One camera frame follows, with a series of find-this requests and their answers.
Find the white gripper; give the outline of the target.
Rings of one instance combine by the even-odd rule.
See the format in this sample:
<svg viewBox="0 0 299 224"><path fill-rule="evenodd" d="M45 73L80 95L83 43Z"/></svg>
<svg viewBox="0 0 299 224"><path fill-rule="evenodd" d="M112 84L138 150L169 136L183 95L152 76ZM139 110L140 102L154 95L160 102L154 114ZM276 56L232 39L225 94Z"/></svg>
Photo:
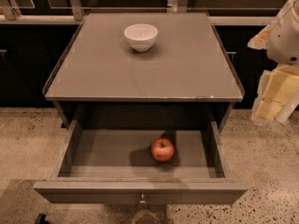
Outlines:
<svg viewBox="0 0 299 224"><path fill-rule="evenodd" d="M251 120L257 126L274 120L283 123L299 106L299 66L291 65L299 64L299 0L289 0L248 47L266 49L268 58L278 63L261 75Z"/></svg>

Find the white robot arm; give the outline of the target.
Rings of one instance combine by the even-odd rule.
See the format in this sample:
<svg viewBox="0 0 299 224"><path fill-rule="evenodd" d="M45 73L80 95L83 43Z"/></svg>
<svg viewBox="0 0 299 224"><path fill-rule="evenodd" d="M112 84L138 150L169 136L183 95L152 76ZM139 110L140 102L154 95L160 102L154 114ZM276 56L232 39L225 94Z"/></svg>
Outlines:
<svg viewBox="0 0 299 224"><path fill-rule="evenodd" d="M261 75L251 120L258 126L274 120L282 123L299 105L299 0L289 0L248 47L265 49L278 64Z"/></svg>

